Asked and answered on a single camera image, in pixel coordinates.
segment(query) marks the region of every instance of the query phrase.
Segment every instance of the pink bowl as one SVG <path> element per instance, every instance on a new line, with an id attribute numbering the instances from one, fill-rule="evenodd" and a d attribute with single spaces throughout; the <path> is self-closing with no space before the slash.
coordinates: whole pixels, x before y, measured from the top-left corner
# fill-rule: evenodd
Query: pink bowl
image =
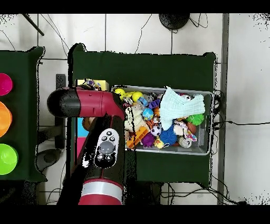
<path id="1" fill-rule="evenodd" d="M 8 94 L 13 87 L 11 78 L 4 73 L 0 73 L 0 96 Z"/>

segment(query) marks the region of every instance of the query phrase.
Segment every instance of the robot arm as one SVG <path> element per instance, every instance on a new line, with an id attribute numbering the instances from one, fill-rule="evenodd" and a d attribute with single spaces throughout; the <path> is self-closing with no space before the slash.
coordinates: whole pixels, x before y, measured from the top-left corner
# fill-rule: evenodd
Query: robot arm
<path id="1" fill-rule="evenodd" d="M 112 92 L 63 88 L 51 93 L 49 111 L 59 117 L 98 117 L 57 204 L 121 204 L 124 111 Z"/>

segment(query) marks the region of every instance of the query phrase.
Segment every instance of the purple toy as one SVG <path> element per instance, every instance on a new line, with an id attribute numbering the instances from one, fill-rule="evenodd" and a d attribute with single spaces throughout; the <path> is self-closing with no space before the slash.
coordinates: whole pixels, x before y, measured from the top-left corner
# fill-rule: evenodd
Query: purple toy
<path id="1" fill-rule="evenodd" d="M 146 136 L 141 140 L 144 147 L 152 147 L 154 141 L 155 138 L 150 132 L 148 132 Z"/>
<path id="2" fill-rule="evenodd" d="M 150 109 L 153 109 L 153 108 L 155 108 L 155 107 L 158 107 L 159 104 L 160 104 L 160 99 L 157 99 L 157 100 L 155 100 L 155 101 L 153 101 L 153 102 L 150 102 L 148 107 L 149 107 Z"/>

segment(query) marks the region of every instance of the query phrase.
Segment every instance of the soccer ball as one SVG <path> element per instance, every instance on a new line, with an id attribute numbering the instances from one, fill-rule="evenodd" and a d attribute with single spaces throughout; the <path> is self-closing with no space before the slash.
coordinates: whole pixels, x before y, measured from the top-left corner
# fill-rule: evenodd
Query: soccer ball
<path id="1" fill-rule="evenodd" d="M 162 132 L 162 129 L 161 129 L 161 127 L 159 127 L 159 126 L 154 126 L 154 127 L 151 129 L 151 134 L 152 134 L 153 136 L 160 136 L 161 132 Z"/>

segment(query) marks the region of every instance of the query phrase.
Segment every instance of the green spiky ball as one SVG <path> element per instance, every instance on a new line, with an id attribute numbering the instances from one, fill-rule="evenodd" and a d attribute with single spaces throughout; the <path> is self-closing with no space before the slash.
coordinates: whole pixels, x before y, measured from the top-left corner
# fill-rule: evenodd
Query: green spiky ball
<path id="1" fill-rule="evenodd" d="M 204 115 L 203 114 L 194 114 L 194 115 L 190 115 L 187 118 L 188 122 L 191 122 L 192 124 L 194 124 L 195 126 L 200 125 L 203 121 L 204 121 Z"/>

